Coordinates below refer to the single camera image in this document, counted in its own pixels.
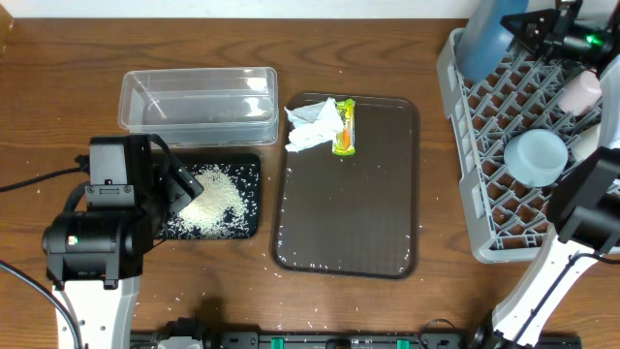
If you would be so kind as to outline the large dark blue bowl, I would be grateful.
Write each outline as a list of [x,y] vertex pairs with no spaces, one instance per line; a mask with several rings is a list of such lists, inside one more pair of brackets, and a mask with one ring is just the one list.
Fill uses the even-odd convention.
[[513,40],[503,16],[524,14],[528,0],[481,0],[455,46],[455,65],[467,80],[478,83],[493,73]]

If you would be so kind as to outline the green yellow snack wrapper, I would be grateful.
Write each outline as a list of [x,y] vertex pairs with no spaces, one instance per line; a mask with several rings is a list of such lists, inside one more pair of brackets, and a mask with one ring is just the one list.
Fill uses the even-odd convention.
[[336,109],[343,122],[343,129],[336,134],[332,143],[332,153],[338,156],[351,156],[356,153],[355,148],[355,106],[354,99],[338,101]]

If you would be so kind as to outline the light blue small bowl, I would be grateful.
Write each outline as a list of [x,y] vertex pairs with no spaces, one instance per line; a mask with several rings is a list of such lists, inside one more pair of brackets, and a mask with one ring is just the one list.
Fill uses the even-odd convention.
[[564,171],[569,152],[554,133],[534,129],[510,140],[504,149],[504,163],[510,175],[531,187],[554,183]]

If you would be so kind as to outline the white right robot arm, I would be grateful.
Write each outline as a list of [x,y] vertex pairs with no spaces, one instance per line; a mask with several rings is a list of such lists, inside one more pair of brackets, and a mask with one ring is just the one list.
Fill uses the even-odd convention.
[[619,12],[603,29],[576,23],[581,4],[503,16],[502,25],[544,60],[579,62],[597,72],[603,98],[598,147],[554,190],[542,249],[511,293],[490,311],[472,348],[533,348],[543,326],[578,278],[598,262],[611,264],[619,242],[619,199],[608,194],[619,178]]

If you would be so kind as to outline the white tissue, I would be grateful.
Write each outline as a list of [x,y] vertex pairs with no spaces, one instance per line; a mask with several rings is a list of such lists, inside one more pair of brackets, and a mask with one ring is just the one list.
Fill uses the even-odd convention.
[[289,142],[285,145],[288,152],[300,152],[321,143],[335,141],[336,135],[344,128],[333,98],[293,110],[285,109],[285,112],[288,121],[293,124]]

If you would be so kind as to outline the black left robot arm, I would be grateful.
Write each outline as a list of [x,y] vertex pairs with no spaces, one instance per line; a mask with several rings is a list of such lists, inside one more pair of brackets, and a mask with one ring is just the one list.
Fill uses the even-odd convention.
[[95,137],[42,246],[61,348],[127,348],[145,254],[203,191],[157,135]]

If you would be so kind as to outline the pink small cup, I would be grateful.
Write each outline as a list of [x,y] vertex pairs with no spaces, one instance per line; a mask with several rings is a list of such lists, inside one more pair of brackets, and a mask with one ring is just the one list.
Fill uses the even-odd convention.
[[564,87],[564,94],[557,106],[565,113],[584,115],[602,96],[602,89],[596,74],[583,71]]

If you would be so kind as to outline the white paper cup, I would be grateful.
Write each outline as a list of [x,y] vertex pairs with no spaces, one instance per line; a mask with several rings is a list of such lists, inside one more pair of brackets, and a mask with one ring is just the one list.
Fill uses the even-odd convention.
[[588,158],[597,148],[601,124],[596,124],[581,132],[571,145],[571,153],[576,162]]

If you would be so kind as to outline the clear plastic bin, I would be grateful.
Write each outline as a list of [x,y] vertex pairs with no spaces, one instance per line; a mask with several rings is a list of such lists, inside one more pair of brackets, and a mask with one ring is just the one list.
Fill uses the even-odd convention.
[[279,130],[270,67],[142,70],[122,81],[118,125],[170,147],[271,145]]

